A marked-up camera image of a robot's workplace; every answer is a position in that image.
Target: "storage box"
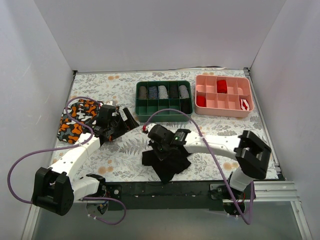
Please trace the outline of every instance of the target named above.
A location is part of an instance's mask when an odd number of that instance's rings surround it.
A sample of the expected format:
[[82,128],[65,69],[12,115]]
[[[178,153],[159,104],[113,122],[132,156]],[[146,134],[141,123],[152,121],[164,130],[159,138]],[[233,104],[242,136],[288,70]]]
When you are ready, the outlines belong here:
[[[226,80],[227,93],[218,93],[217,81]],[[197,105],[197,96],[205,97],[206,106]],[[240,99],[249,103],[241,110]],[[250,82],[245,77],[198,75],[195,79],[195,112],[202,115],[245,118],[254,109]]]
[[[146,89],[149,87],[156,86],[165,86],[168,91],[168,96],[170,96],[170,87],[172,85],[177,85],[179,88],[180,85],[185,85],[190,98],[181,99],[181,98],[169,98],[169,99],[139,99],[139,87],[145,86]],[[136,84],[135,92],[135,114],[138,117],[138,120],[142,123],[145,123],[149,117],[162,109],[176,109],[181,111],[181,106],[183,104],[189,104],[190,111],[185,112],[188,116],[191,116],[194,112],[192,104],[192,95],[190,82],[188,81],[140,81]],[[187,122],[189,119],[176,112],[176,111],[163,111],[158,113],[152,118],[152,122]]]

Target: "orange and black patterned fabric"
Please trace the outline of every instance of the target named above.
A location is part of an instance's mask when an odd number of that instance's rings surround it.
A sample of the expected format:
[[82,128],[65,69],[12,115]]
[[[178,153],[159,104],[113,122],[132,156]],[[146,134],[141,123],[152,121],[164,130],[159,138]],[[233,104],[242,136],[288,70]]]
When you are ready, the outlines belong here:
[[[68,113],[83,124],[95,124],[96,117],[99,114],[99,106],[94,101],[80,99],[68,107]],[[78,141],[82,132],[83,127],[69,119],[64,109],[60,118],[58,139],[62,142],[74,144]]]

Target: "table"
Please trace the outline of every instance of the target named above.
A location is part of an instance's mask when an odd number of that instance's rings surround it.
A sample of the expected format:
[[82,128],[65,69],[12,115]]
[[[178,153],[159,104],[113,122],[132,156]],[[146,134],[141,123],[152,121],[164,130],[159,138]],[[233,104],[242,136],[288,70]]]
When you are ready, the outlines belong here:
[[[122,108],[128,107],[133,117],[135,115],[136,84],[139,81],[189,81],[192,89],[192,102],[195,96],[195,79],[199,74],[216,76],[245,77],[243,70],[180,70],[128,73],[76,74],[70,93],[70,99],[79,96],[90,97],[98,101],[114,100]],[[201,131],[207,135],[231,136],[240,135],[243,130],[250,130],[267,142],[261,117],[255,108],[248,117],[208,116],[194,113],[192,118],[199,124]],[[162,122],[169,130],[186,128],[195,131],[190,122]],[[141,133],[141,127],[135,128],[113,142],[105,143],[79,169],[74,180],[93,173],[105,177],[107,182],[149,182],[160,181],[151,166],[142,165],[142,152],[150,150],[146,134]],[[57,147],[67,146],[59,142]],[[67,151],[56,151],[52,161],[56,162]],[[218,156],[223,173],[228,177],[239,164],[229,158]],[[196,153],[188,157],[191,165],[172,181],[203,181],[222,180],[220,172],[212,157],[204,153]],[[267,179],[278,179],[275,163],[269,162]]]

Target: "purple cable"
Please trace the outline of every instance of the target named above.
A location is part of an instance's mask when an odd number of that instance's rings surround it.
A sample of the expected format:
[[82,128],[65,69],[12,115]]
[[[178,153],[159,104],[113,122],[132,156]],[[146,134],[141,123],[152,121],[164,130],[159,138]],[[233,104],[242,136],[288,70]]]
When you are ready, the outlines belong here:
[[171,108],[166,108],[166,109],[162,109],[162,110],[156,111],[154,114],[152,114],[152,115],[149,117],[149,119],[146,121],[146,123],[144,124],[144,126],[147,126],[147,125],[150,123],[150,120],[151,120],[155,115],[157,115],[158,113],[164,112],[164,111],[168,111],[168,110],[169,110],[169,111],[175,111],[175,112],[177,112],[177,113],[180,113],[180,114],[182,114],[182,115],[185,115],[186,117],[189,118],[189,120],[190,120],[191,122],[193,122],[193,124],[195,125],[196,129],[198,130],[198,133],[199,133],[200,137],[202,137],[202,140],[203,140],[204,144],[205,144],[206,147],[208,148],[209,153],[210,153],[211,156],[213,157],[213,160],[214,160],[216,166],[217,166],[218,169],[219,169],[219,172],[220,172],[220,174],[221,174],[221,176],[222,176],[222,179],[223,179],[223,181],[224,181],[224,183],[225,183],[225,185],[226,185],[226,188],[227,188],[227,190],[228,190],[228,192],[229,192],[229,194],[230,194],[230,196],[231,196],[231,199],[232,199],[232,201],[233,201],[233,203],[234,203],[234,205],[235,205],[235,208],[236,208],[237,211],[240,213],[243,221],[244,221],[246,224],[250,225],[250,224],[251,224],[251,221],[252,221],[252,207],[253,207],[253,205],[254,205],[254,190],[255,190],[254,182],[252,181],[251,184],[250,184],[250,186],[251,186],[251,191],[250,191],[250,204],[249,204],[249,211],[248,211],[248,212],[249,212],[249,219],[246,219],[246,218],[245,218],[245,214],[241,211],[241,209],[240,209],[240,207],[239,207],[239,205],[238,205],[238,202],[237,202],[237,200],[236,200],[236,197],[235,197],[235,195],[233,194],[233,192],[232,192],[232,190],[231,190],[231,187],[230,187],[230,185],[229,185],[229,183],[228,183],[228,180],[226,179],[226,176],[224,175],[224,172],[222,171],[222,168],[220,167],[220,164],[219,164],[219,162],[218,162],[218,160],[217,160],[217,158],[216,158],[216,155],[214,154],[213,150],[210,148],[207,140],[203,137],[203,134],[202,134],[199,126],[197,125],[197,123],[196,123],[191,117],[189,117],[187,114],[185,114],[185,113],[182,112],[182,111],[179,111],[179,110],[176,110],[176,109],[171,109]]
[[[12,174],[12,171],[14,170],[14,168],[16,167],[16,165],[18,163],[20,163],[23,159],[29,157],[29,156],[32,156],[32,155],[35,155],[35,154],[40,154],[40,153],[45,153],[45,152],[53,152],[53,151],[57,151],[57,150],[65,150],[65,149],[73,149],[73,148],[76,148],[76,147],[79,147],[80,145],[84,145],[86,144],[87,142],[89,142],[93,136],[94,136],[94,131],[91,127],[89,127],[88,125],[85,125],[84,123],[82,122],[79,122],[78,120],[74,119],[70,113],[68,112],[68,106],[69,104],[76,100],[76,99],[87,99],[87,100],[90,100],[90,101],[93,101],[95,103],[97,103],[99,106],[100,106],[100,102],[92,99],[92,98],[89,98],[89,97],[86,97],[86,96],[77,96],[77,97],[74,97],[72,98],[71,100],[69,100],[66,104],[65,104],[65,113],[66,115],[68,116],[69,119],[71,119],[72,121],[76,122],[77,124],[81,125],[82,127],[84,128],[87,128],[90,130],[90,137],[88,137],[87,140],[83,141],[82,143],[80,144],[75,144],[75,145],[72,145],[72,146],[64,146],[64,147],[57,147],[57,148],[48,148],[48,149],[43,149],[43,150],[38,150],[38,151],[33,151],[33,152],[30,152],[22,157],[20,157],[17,161],[15,161],[15,163],[11,166],[9,172],[8,172],[8,175],[7,175],[7,184],[8,184],[8,188],[9,188],[9,191],[10,193],[12,194],[13,197],[15,197],[18,201],[20,202],[23,202],[25,204],[32,204],[32,201],[28,201],[28,200],[24,200],[22,198],[20,198],[13,190],[12,186],[11,186],[11,174]],[[102,218],[99,218],[97,217],[98,220],[106,223],[106,224],[109,224],[109,225],[116,225],[116,224],[119,224],[126,216],[126,212],[127,212],[127,209],[126,209],[126,206],[119,200],[117,199],[113,199],[113,198],[108,198],[108,197],[84,197],[83,199],[86,199],[86,200],[100,200],[100,199],[103,199],[103,200],[110,200],[110,201],[114,201],[114,202],[117,202],[117,203],[120,203],[122,206],[123,206],[123,209],[124,209],[124,214],[123,214],[123,217],[117,221],[117,222],[108,222]]]
[[83,200],[105,200],[105,201],[114,201],[116,203],[121,204],[121,206],[123,207],[124,213],[123,213],[123,216],[121,217],[121,219],[119,221],[116,221],[116,222],[110,222],[110,221],[104,220],[101,217],[97,217],[97,216],[95,216],[93,214],[89,214],[90,217],[96,218],[96,219],[98,219],[99,221],[101,221],[101,222],[103,222],[105,224],[117,225],[117,224],[121,223],[123,219],[125,219],[125,216],[127,214],[127,208],[126,208],[125,204],[122,201],[119,201],[118,199],[115,199],[115,198],[110,198],[110,197],[89,197],[89,196],[86,196],[86,197],[83,198]]

